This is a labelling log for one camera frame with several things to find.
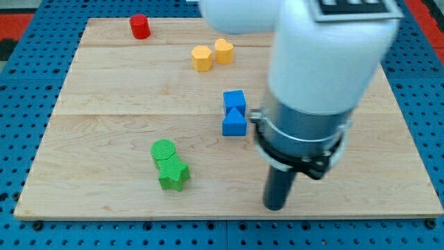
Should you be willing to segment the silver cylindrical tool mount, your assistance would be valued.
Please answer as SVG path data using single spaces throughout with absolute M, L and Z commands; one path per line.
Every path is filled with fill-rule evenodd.
M 270 165 L 269 178 L 303 173 L 318 180 L 337 164 L 345 148 L 352 110 L 316 114 L 292 108 L 266 91 L 254 118 L 259 153 Z

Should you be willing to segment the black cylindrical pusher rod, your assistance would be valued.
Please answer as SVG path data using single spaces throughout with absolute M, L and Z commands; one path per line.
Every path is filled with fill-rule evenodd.
M 289 196 L 296 172 L 283 172 L 270 167 L 263 194 L 263 204 L 269 210 L 281 210 Z

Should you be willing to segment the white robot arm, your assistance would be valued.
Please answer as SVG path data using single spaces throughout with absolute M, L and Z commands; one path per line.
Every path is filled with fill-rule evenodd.
M 273 34 L 266 92 L 249 119 L 270 166 L 264 205 L 280 210 L 297 174 L 318 180 L 341 159 L 403 14 L 394 1 L 204 0 L 199 9 L 219 33 Z

